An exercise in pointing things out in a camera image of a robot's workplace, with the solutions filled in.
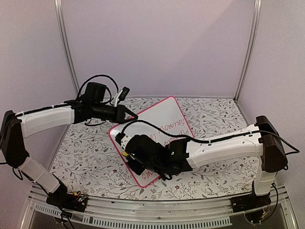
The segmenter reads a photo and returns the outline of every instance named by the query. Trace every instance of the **pink border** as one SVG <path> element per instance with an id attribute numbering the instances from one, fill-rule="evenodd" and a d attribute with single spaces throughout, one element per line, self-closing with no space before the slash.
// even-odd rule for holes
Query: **pink border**
<path id="1" fill-rule="evenodd" d="M 192 129 L 190 128 L 189 123 L 187 122 L 187 120 L 186 120 L 186 118 L 185 118 L 185 115 L 183 114 L 183 112 L 182 112 L 182 110 L 181 110 L 181 107 L 180 107 L 179 104 L 178 104 L 177 99 L 176 99 L 175 97 L 173 97 L 173 96 L 167 97 L 167 98 L 161 100 L 160 102 L 154 104 L 153 106 L 150 106 L 150 107 L 146 108 L 145 110 L 142 110 L 142 111 L 139 112 L 137 115 L 143 113 L 144 111 L 146 111 L 146 110 L 148 110 L 148 109 L 150 109 L 150 108 L 156 106 L 157 104 L 159 104 L 159 103 L 161 103 L 161 102 L 163 102 L 163 101 L 165 101 L 165 100 L 167 100 L 167 99 L 170 99 L 170 98 L 173 98 L 173 99 L 176 101 L 176 103 L 177 103 L 177 105 L 178 105 L 178 107 L 179 107 L 179 110 L 181 111 L 181 114 L 182 114 L 183 118 L 185 119 L 185 122 L 186 122 L 187 126 L 189 127 L 189 129 L 190 129 L 190 131 L 191 131 L 191 134 L 193 135 L 193 137 L 195 137 L 195 136 L 194 136 L 194 133 L 192 132 Z M 117 126 L 119 126 L 119 124 L 116 125 L 116 126 L 114 126 L 114 127 L 112 127 L 112 128 L 109 130 L 108 136 L 109 136 L 109 138 L 111 139 L 111 141 L 112 141 L 114 147 L 115 147 L 116 150 L 118 151 L 118 153 L 119 153 L 120 157 L 122 158 L 124 164 L 126 165 L 126 162 L 125 162 L 125 160 L 124 160 L 122 154 L 120 153 L 118 147 L 116 146 L 114 140 L 112 139 L 112 137 L 111 137 L 111 135 L 110 135 L 111 130 L 114 129 L 114 128 L 116 128 Z M 158 179 L 160 178 L 160 176 L 158 176 L 155 180 L 153 180 L 152 182 L 150 182 L 148 185 L 146 185 L 146 186 L 141 186 L 141 185 L 139 184 L 138 180 L 137 180 L 137 179 L 135 178 L 135 176 L 133 175 L 132 170 L 131 170 L 127 165 L 126 165 L 126 167 L 128 168 L 128 170 L 129 170 L 129 172 L 131 173 L 131 175 L 132 175 L 133 179 L 135 180 L 135 182 L 137 182 L 138 186 L 139 186 L 139 187 L 142 187 L 142 188 L 145 188 L 145 187 L 149 186 L 151 183 L 153 183 L 154 181 L 156 181 L 156 180 L 158 180 Z"/>

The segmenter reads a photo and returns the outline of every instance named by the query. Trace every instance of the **floral tablecloth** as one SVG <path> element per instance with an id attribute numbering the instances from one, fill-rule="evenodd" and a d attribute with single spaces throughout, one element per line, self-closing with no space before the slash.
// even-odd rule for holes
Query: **floral tablecloth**
<path id="1" fill-rule="evenodd" d="M 135 113 L 161 98 L 129 98 L 123 104 Z M 246 127 L 232 99 L 178 98 L 178 103 L 195 137 L 211 137 Z M 248 192 L 255 177 L 258 158 L 244 157 L 211 163 L 173 180 L 157 180 L 147 188 L 137 186 L 108 137 L 114 124 L 96 127 L 72 125 L 54 159 L 51 172 L 70 191 L 91 196 L 179 200 L 212 198 Z"/>

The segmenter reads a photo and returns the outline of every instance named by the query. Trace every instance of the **floral pattern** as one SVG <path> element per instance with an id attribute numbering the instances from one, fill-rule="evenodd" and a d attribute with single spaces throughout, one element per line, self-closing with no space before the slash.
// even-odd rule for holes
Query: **floral pattern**
<path id="1" fill-rule="evenodd" d="M 124 104 L 135 113 L 162 99 L 129 98 Z M 198 138 L 221 135 L 246 127 L 246 122 L 232 99 L 178 98 L 178 103 Z M 139 187 L 108 132 L 115 124 L 106 122 L 88 127 L 72 125 L 54 159 L 51 172 L 70 191 L 82 191 L 105 198 L 180 200 L 213 198 L 251 190 L 258 158 L 244 157 L 219 161 L 192 172 L 173 176 L 170 181 L 157 180 Z"/>

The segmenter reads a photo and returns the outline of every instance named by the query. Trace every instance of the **white wall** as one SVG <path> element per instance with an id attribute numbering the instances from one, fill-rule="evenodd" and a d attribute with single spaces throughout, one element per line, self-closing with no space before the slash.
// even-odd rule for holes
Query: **white wall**
<path id="1" fill-rule="evenodd" d="M 253 9 L 254 0 L 63 1 L 80 83 L 109 74 L 137 96 L 232 98 Z"/>
<path id="2" fill-rule="evenodd" d="M 301 150 L 289 155 L 279 179 L 305 228 L 305 2 L 263 1 L 258 34 L 240 106 L 252 123 L 266 115 L 279 134 Z"/>
<path id="3" fill-rule="evenodd" d="M 0 1 L 0 117 L 75 97 L 62 50 L 54 1 Z M 63 128 L 26 139 L 33 158 L 48 165 Z M 0 166 L 0 228 L 15 229 L 31 183 Z"/>

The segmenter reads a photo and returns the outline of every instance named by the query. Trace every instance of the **white board with pink border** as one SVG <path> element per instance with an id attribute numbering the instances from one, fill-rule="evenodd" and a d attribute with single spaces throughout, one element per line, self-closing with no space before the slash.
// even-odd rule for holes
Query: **white board with pink border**
<path id="1" fill-rule="evenodd" d="M 187 123 L 178 105 L 178 102 L 174 97 L 168 97 L 158 102 L 157 104 L 138 113 L 138 116 L 139 119 L 148 121 L 170 134 L 173 135 L 184 134 L 184 135 L 193 136 L 190 126 Z M 115 136 L 119 132 L 121 132 L 121 130 L 125 125 L 126 124 L 121 124 L 113 127 L 109 131 L 109 137 L 126 165 L 126 159 L 125 157 L 122 156 L 123 149 L 115 141 Z M 159 132 L 158 130 L 154 129 L 153 127 L 146 125 L 144 123 L 134 123 L 130 125 L 125 130 L 125 133 L 129 136 L 147 135 L 154 141 L 159 142 L 164 146 L 169 144 L 171 141 L 175 140 L 175 138 L 168 137 L 162 134 L 161 132 Z M 158 174 L 149 170 L 145 170 L 139 176 L 135 174 L 128 166 L 127 168 L 129 169 L 133 178 L 140 187 L 147 187 L 149 184 L 151 184 L 152 182 L 154 182 L 159 178 Z"/>

